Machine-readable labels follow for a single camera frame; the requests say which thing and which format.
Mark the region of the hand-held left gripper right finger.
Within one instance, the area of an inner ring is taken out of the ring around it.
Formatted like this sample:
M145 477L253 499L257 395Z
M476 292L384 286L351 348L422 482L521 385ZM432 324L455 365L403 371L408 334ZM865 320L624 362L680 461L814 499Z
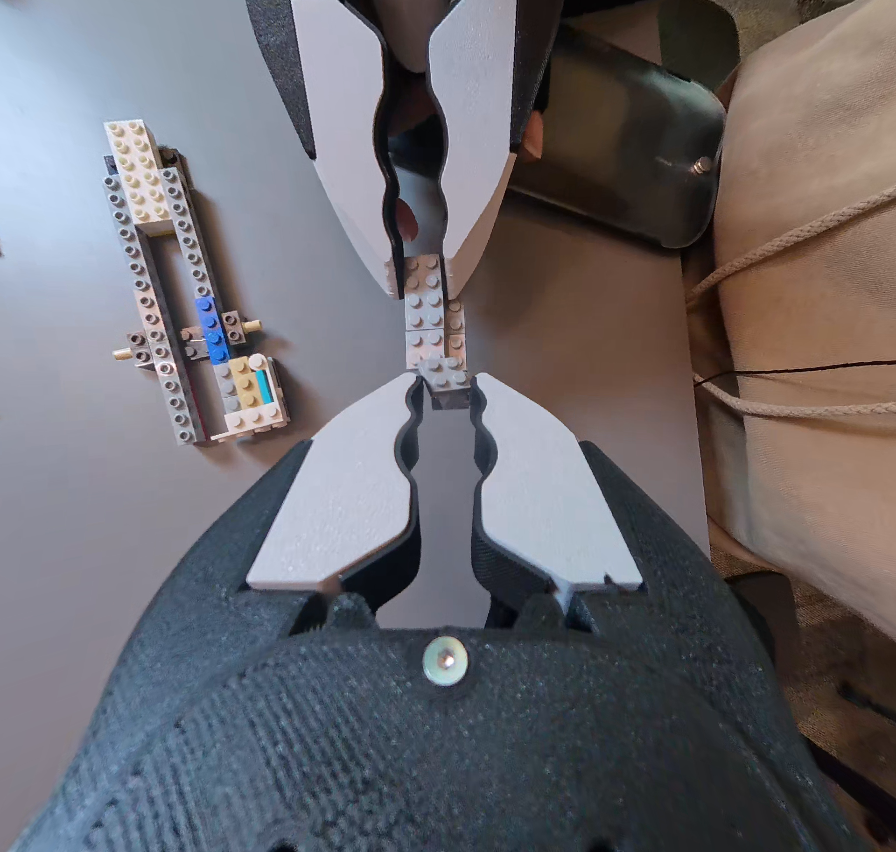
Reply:
M478 573L499 599L638 589L643 577L574 433L487 373L475 378Z

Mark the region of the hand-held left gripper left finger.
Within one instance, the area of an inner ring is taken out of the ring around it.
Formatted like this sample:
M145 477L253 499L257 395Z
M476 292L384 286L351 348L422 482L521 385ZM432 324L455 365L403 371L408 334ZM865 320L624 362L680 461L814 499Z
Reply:
M338 593L412 536L424 383L402 373L333 417L310 443L246 581Z

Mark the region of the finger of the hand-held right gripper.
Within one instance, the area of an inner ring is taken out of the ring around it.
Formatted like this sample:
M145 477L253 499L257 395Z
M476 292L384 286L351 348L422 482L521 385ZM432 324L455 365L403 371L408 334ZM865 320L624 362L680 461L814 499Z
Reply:
M384 40L338 0L291 0L291 7L316 171L364 266L397 299L393 242L384 218L387 179L375 143L385 92Z
M517 0L458 0L429 39L427 79L446 139L442 258L451 298L487 247L516 160L510 151L516 11Z

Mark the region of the dark grey lego brick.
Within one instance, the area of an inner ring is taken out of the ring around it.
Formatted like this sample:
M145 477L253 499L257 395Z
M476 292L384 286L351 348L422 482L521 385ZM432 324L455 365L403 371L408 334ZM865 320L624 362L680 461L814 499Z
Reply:
M422 359L417 371L427 385L432 410L469 408L469 375L465 361L460 356L431 356Z

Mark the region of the grey lego plate assembly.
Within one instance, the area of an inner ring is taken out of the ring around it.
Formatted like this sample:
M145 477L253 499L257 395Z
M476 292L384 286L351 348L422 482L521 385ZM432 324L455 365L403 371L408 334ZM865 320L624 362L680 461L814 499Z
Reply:
M441 259L407 257L403 267L406 368L430 377L441 373L460 386L468 367L465 312L443 288Z

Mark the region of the lego vehicle chassis build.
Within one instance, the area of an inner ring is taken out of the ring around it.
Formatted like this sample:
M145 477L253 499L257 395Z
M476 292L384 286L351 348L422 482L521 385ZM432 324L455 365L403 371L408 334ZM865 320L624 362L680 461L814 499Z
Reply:
M127 334L115 360L155 375L178 446L229 443L284 428L289 414L276 362L248 351L258 320L225 309L207 257L182 155L158 147L143 120L104 124L110 152L103 179L106 204L129 274L140 329ZM166 301L151 239L172 237L188 269L194 325L179 327ZM225 429L208 434L189 366L210 364Z

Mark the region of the person's right hand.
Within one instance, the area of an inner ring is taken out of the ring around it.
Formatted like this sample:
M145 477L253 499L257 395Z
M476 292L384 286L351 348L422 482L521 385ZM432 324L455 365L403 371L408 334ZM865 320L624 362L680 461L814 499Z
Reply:
M541 159L543 152L543 117L541 112L532 112L524 130L517 160L533 163ZM419 224L409 204L398 198L395 217L399 236L403 241L414 241L419 234Z

